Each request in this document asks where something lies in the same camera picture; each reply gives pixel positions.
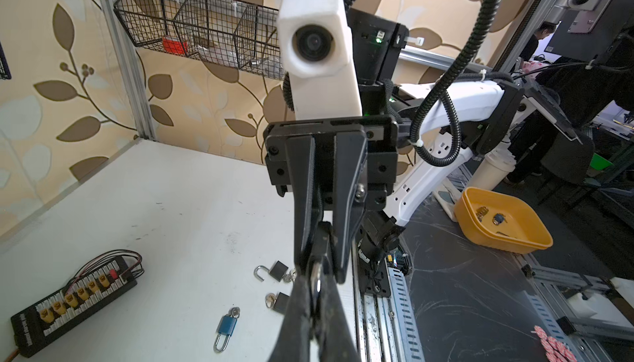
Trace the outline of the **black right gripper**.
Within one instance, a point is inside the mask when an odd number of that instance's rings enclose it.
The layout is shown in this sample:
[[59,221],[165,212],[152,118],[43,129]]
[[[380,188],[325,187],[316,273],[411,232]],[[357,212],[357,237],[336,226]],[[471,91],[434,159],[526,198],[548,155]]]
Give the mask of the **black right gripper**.
[[[294,261],[306,273],[313,243],[314,183],[333,207],[333,276],[346,281],[353,219],[386,208],[396,183],[399,125],[389,115],[277,122],[264,131],[265,163],[278,195],[294,199]],[[364,186],[361,203],[358,185]]]

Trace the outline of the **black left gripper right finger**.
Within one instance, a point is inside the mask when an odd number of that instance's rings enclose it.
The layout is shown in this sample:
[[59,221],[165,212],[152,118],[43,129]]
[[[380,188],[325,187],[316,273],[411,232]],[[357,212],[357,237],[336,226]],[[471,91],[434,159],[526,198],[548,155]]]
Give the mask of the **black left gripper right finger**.
[[332,275],[314,264],[314,335],[320,361],[360,361]]

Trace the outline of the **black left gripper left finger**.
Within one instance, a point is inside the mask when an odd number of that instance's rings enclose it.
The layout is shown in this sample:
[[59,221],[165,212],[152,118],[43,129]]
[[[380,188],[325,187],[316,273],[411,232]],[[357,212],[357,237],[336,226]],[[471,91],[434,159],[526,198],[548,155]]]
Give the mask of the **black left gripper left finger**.
[[330,233],[330,223],[318,223],[305,271],[297,276],[293,286],[271,361],[309,361],[313,340],[319,360],[333,360],[334,342],[329,339],[334,289]]

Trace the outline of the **blue padlock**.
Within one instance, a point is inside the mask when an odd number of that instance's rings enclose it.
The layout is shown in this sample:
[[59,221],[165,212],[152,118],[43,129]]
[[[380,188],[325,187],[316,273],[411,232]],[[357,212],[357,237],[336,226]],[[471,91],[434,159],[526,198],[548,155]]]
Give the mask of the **blue padlock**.
[[219,354],[226,350],[239,317],[240,308],[232,307],[229,312],[221,318],[216,331],[216,340],[213,345],[214,352]]

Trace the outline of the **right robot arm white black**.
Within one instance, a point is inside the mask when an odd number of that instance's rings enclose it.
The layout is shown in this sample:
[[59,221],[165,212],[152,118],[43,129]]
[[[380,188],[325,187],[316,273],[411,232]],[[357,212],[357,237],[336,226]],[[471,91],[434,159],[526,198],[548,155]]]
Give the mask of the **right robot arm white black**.
[[355,1],[282,0],[276,19],[294,116],[264,130],[265,163],[277,193],[293,197],[297,285],[313,302],[346,280],[358,240],[381,260],[442,179],[518,124],[523,98],[547,99],[515,76],[467,71],[501,0],[481,0],[439,80],[399,86],[391,74],[408,31]]

